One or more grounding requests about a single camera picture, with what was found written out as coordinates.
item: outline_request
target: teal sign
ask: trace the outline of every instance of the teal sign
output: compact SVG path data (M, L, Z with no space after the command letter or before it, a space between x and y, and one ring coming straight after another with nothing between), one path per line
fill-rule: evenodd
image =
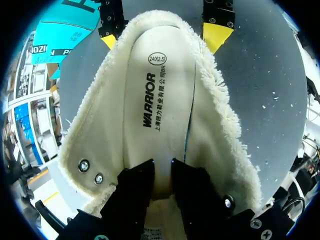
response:
M53 3L36 28L31 63L61 63L95 30L100 18L99 5L91 0L57 0Z

